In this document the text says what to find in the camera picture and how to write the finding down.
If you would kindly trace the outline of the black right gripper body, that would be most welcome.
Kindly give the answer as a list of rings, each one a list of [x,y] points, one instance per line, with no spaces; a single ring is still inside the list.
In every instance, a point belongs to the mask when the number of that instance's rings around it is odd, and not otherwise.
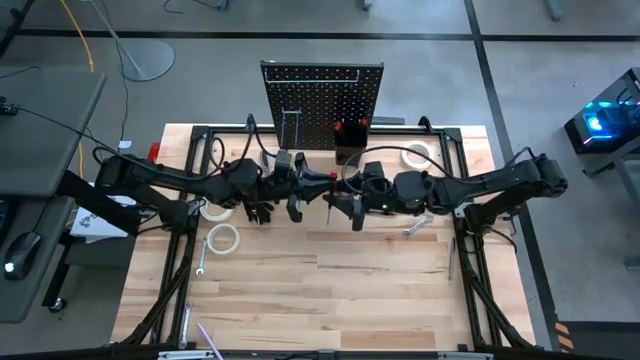
[[[393,215],[393,185],[390,180],[380,175],[365,176],[362,192],[367,214]]]

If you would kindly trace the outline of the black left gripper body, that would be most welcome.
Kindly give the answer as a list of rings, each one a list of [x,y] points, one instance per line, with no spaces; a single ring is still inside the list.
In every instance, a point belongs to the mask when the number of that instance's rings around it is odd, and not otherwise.
[[[284,176],[274,174],[263,176],[259,179],[259,202],[277,203],[288,201],[294,196],[294,202],[300,202],[298,185],[300,176],[294,171],[289,171]]]

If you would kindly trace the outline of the thin black screwdriver red cap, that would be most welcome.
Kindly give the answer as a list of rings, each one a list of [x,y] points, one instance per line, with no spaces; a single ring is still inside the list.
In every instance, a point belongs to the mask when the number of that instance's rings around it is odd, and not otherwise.
[[[334,197],[334,192],[335,192],[335,188],[336,188],[336,184],[337,184],[337,173],[336,171],[331,171],[330,173],[330,180],[331,180],[331,185],[328,191],[328,195],[327,195],[327,217],[326,217],[326,225],[329,226],[330,225],[330,218],[331,218],[331,211],[332,211],[332,199]]]

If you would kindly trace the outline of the chrome combination wrench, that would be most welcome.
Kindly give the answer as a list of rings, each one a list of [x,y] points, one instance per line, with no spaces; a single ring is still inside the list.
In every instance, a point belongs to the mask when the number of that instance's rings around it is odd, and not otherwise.
[[[188,331],[190,327],[192,309],[193,304],[191,302],[187,302],[184,306],[183,322],[178,342],[178,346],[180,349],[185,349],[188,345]]]
[[[409,239],[411,238],[418,230],[420,230],[421,228],[423,228],[424,226],[430,224],[433,222],[433,217],[431,215],[424,215],[422,216],[414,225],[412,225],[410,228],[405,229],[402,232],[402,236],[405,239]]]
[[[202,276],[205,273],[205,261],[206,261],[207,250],[208,250],[207,241],[205,239],[202,239],[201,240],[201,246],[200,246],[200,255],[199,255],[199,260],[198,260],[198,266],[197,266],[197,268],[195,270],[195,275],[196,276]]]

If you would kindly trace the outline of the light purple pen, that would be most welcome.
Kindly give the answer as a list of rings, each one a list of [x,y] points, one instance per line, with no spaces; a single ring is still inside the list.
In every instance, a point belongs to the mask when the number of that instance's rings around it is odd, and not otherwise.
[[[224,357],[222,356],[222,354],[220,353],[220,351],[216,347],[212,337],[209,335],[209,333],[206,330],[206,328],[200,322],[197,322],[197,327],[198,327],[201,335],[203,336],[203,338],[205,339],[205,341],[207,342],[207,344],[211,348],[211,351],[213,352],[215,358],[217,360],[224,360]]]

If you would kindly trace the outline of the black pegboard storage bin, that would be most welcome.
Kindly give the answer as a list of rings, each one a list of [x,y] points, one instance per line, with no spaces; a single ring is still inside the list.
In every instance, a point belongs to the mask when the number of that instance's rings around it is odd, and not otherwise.
[[[334,130],[335,163],[340,166],[355,166],[360,162],[359,152],[367,147],[369,126],[367,128],[360,125],[360,121],[355,123],[341,122],[342,130]]]

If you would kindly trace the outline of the white masking tape roll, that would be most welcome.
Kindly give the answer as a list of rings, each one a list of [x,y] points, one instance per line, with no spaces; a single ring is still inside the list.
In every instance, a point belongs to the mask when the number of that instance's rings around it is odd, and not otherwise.
[[[405,150],[401,151],[402,163],[412,169],[426,170],[432,163],[425,159],[434,154],[432,147],[423,141],[410,141],[404,144]]]
[[[229,230],[233,234],[233,242],[229,248],[220,250],[215,247],[216,236],[225,230]],[[215,225],[208,232],[206,237],[206,244],[208,249],[216,255],[230,255],[239,248],[240,243],[241,243],[241,236],[238,229],[234,225],[229,223],[220,223]]]
[[[213,214],[209,212],[209,207],[212,206],[212,203],[208,200],[203,200],[199,205],[199,213],[200,215],[209,222],[224,222],[228,220],[235,212],[233,208],[225,209],[220,214]]]

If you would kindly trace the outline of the black perforated pegboard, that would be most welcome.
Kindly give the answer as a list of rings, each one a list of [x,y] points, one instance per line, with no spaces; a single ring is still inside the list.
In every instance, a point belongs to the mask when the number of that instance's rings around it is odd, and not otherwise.
[[[366,118],[371,125],[384,64],[262,61],[260,70],[279,146],[282,108],[301,108],[295,149],[332,150],[335,122],[355,123]],[[274,80],[353,79],[356,70],[360,70],[360,80],[357,83],[267,84],[264,70],[268,70],[269,78]]]

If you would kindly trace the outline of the black diagonal support beam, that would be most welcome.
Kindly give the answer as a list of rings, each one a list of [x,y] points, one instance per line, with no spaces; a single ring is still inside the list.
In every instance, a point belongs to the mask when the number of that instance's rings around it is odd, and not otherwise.
[[[80,207],[129,235],[138,234],[141,217],[136,210],[120,205],[69,170],[64,172],[56,194],[73,198]]]

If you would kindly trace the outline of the grey round-base floor stand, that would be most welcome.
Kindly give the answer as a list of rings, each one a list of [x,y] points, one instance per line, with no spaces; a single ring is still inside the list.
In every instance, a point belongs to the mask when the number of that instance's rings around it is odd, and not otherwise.
[[[114,39],[122,60],[121,74],[134,82],[155,80],[166,74],[175,63],[174,49],[157,39],[122,38],[112,27],[101,0],[84,0],[89,3],[97,17],[104,23]]]

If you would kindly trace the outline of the white printed paper sheets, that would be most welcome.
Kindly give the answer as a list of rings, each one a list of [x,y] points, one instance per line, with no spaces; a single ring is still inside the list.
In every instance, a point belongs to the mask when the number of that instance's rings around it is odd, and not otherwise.
[[[70,234],[83,238],[87,244],[111,238],[126,238],[128,233],[111,225],[103,218],[79,207],[71,223]]]

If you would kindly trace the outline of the black computer case RGB lights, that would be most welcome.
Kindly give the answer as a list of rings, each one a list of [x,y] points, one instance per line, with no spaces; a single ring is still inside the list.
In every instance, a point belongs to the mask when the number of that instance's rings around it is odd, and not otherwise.
[[[640,136],[640,67],[587,102],[564,130],[578,155],[611,153]]]

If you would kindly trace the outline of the large grey desk top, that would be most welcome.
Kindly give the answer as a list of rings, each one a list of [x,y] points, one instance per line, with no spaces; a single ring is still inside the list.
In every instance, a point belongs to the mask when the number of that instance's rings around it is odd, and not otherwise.
[[[48,197],[67,170],[106,83],[100,72],[40,70],[0,79],[0,196]]]

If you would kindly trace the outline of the black platform hazard stripes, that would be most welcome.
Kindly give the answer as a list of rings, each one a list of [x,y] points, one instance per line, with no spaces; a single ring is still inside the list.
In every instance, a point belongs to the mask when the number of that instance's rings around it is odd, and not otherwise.
[[[640,322],[557,322],[560,349],[583,356],[640,360]]]

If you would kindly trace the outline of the black computer mouse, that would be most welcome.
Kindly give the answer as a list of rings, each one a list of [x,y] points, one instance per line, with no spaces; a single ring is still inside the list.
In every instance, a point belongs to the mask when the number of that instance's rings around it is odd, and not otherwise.
[[[4,255],[4,277],[11,281],[24,279],[31,271],[39,250],[41,235],[25,232],[17,236]]]

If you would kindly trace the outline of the small grey desk top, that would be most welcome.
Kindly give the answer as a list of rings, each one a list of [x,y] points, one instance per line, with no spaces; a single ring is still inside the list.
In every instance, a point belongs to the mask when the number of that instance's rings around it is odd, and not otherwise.
[[[20,323],[27,317],[72,208],[73,201],[67,197],[35,199],[16,206],[0,247],[0,324]],[[8,280],[3,274],[4,254],[13,240],[30,231],[41,236],[33,267],[24,279]]]

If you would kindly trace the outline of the silver aluminium rail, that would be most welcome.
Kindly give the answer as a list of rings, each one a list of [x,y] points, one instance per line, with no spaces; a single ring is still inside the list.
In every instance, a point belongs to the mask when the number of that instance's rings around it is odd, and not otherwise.
[[[316,350],[301,352],[174,350],[163,351],[157,360],[495,360],[490,353],[470,351],[374,352]]]

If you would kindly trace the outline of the grey metal desk frame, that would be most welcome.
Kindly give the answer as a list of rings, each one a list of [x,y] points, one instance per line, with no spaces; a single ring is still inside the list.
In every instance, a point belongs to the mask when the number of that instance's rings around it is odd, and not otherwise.
[[[619,149],[598,159],[594,165],[586,167],[583,173],[593,178],[606,171],[617,173],[631,202],[640,213],[640,154],[622,154]]]

